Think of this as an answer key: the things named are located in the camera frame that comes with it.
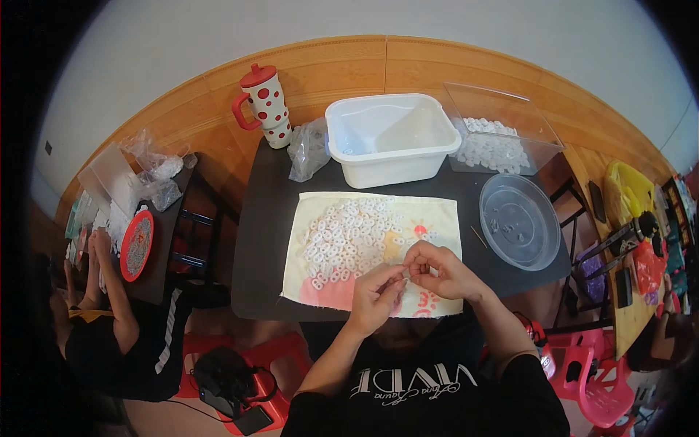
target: red tray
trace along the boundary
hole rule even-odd
[[[143,260],[143,264],[141,265],[138,272],[136,272],[135,275],[132,275],[129,273],[129,269],[127,268],[127,254],[129,253],[129,241],[131,241],[131,237],[134,236],[136,226],[138,225],[138,223],[141,222],[141,220],[143,220],[144,217],[150,222],[150,241],[148,241],[148,249],[145,251],[145,258]],[[119,265],[122,269],[122,275],[124,276],[125,280],[133,282],[140,275],[140,272],[143,271],[145,263],[148,262],[148,255],[150,255],[150,247],[153,244],[154,232],[155,227],[153,223],[153,214],[151,214],[149,210],[141,211],[138,214],[136,214],[136,216],[134,216],[133,219],[131,219],[131,223],[129,223],[129,227],[127,227],[127,231],[124,233],[124,239],[122,240],[122,252],[120,255],[121,257],[119,258]]]

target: toothpick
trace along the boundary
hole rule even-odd
[[[480,235],[478,235],[478,231],[473,229],[473,226],[471,227],[471,230],[473,231],[474,234],[476,234],[476,237],[478,237],[478,239],[481,240],[481,243],[483,243],[483,246],[485,246],[485,248],[487,249],[488,245],[485,243],[485,241],[483,241],[483,238],[480,238]]]

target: plastic bag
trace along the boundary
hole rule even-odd
[[[641,295],[658,291],[660,283],[668,266],[668,256],[665,241],[663,241],[662,258],[655,255],[653,245],[645,240],[633,250],[633,261],[636,265],[636,280],[638,292]]]
[[[313,177],[313,173],[328,164],[330,155],[325,150],[327,132],[325,117],[294,127],[291,144],[287,149],[291,158],[289,179],[305,182]]]
[[[139,197],[150,200],[155,209],[161,213],[182,197],[180,188],[172,179],[157,179],[149,171],[141,171],[138,179],[142,185],[138,193]]]
[[[653,210],[654,185],[633,167],[614,160],[607,166],[605,211],[615,229],[620,229],[643,211]]]
[[[185,160],[188,169],[196,165],[196,157],[190,153],[189,144],[183,145],[174,155],[158,153],[156,150],[159,147],[148,129],[141,129],[136,135],[123,139],[119,147],[135,156],[138,165],[159,180],[177,175],[185,165]]]

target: white wall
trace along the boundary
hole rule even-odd
[[[659,148],[692,100],[635,0],[112,0],[59,79],[36,170],[63,193],[116,128],[180,83],[267,48],[352,34],[443,38],[525,59],[600,97]],[[670,150],[684,150],[680,140]]]

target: round clear plastic container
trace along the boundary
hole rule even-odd
[[[561,227],[551,201],[529,179],[502,173],[480,195],[483,234],[496,254],[522,270],[547,268],[561,244]]]

